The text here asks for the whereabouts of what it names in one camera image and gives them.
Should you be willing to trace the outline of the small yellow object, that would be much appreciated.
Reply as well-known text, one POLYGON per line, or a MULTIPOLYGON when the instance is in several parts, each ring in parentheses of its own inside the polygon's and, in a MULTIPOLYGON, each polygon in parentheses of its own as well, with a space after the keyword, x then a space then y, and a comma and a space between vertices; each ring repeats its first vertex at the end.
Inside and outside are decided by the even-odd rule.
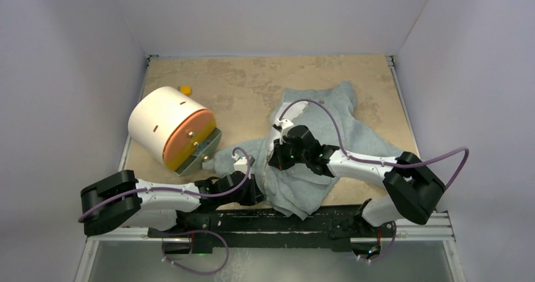
POLYGON ((190 86, 180 86, 179 91, 186 96, 192 95, 192 88, 190 86))

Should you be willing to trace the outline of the white and orange cylinder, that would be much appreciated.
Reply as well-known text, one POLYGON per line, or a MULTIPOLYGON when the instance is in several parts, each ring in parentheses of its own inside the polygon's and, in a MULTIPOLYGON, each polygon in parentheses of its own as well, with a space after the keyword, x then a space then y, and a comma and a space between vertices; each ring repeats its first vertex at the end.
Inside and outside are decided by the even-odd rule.
POLYGON ((164 86, 135 106, 127 129, 135 142, 175 171, 216 129, 216 118, 210 109, 178 89, 164 86))

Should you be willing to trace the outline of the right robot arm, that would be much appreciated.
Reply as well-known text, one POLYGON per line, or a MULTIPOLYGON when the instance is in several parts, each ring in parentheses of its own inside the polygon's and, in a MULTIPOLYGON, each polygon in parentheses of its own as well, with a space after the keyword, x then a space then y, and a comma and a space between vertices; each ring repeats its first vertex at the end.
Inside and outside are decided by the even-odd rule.
POLYGON ((446 191, 445 184, 411 152, 380 157, 343 151, 341 146, 321 144, 307 126, 288 120, 274 123, 271 133, 269 166, 307 167, 316 175, 362 180, 387 191, 386 196, 363 203, 355 215, 355 230, 363 236, 398 219, 426 224, 446 191))

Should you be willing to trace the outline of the grey zip jacket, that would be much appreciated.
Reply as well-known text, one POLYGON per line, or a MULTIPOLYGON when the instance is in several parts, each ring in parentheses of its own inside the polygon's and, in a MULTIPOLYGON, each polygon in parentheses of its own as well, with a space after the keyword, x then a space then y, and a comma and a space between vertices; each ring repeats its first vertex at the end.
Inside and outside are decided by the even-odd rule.
POLYGON ((222 148, 203 168, 219 175, 234 171, 233 149, 242 148, 254 158, 251 171, 267 203, 285 216, 304 220, 319 209, 339 180, 327 169, 335 151, 397 158, 402 150, 380 137, 353 116, 357 97, 352 84, 344 81, 326 90, 285 89, 269 121, 280 117, 297 126, 297 137, 272 153, 274 138, 241 141, 222 148))

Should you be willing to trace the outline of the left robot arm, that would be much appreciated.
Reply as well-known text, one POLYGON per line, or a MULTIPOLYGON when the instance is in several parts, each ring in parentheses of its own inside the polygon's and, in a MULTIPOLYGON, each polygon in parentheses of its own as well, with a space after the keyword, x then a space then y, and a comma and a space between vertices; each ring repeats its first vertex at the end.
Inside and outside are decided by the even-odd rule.
POLYGON ((265 200, 255 176, 239 171, 186 184, 159 184, 122 170, 85 187, 80 198, 78 221, 88 237, 120 227, 152 227, 181 237, 188 220, 179 213, 205 213, 230 203, 255 206, 265 200))

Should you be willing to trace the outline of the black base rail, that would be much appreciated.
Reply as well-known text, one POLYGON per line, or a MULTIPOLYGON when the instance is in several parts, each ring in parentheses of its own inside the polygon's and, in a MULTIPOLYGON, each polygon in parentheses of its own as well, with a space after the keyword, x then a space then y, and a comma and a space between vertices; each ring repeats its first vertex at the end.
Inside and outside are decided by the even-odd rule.
POLYGON ((356 255, 375 255, 381 241, 394 234, 393 222, 373 227, 355 220, 359 204, 322 206, 306 219, 285 217, 274 209, 228 209, 179 213, 167 230, 149 228, 149 238, 190 237, 195 254, 215 247, 259 249, 330 249, 356 255))

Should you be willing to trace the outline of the grey metal bracket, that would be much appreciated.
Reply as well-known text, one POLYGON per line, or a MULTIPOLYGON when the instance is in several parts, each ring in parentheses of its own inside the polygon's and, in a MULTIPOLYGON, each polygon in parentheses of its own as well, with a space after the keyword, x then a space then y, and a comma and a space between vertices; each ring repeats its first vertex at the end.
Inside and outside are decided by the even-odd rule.
POLYGON ((222 131, 215 128, 204 141, 195 147, 192 155, 188 156, 185 162, 175 170, 175 173, 179 177, 185 177, 200 171, 202 164, 210 160, 216 153, 221 137, 222 131))

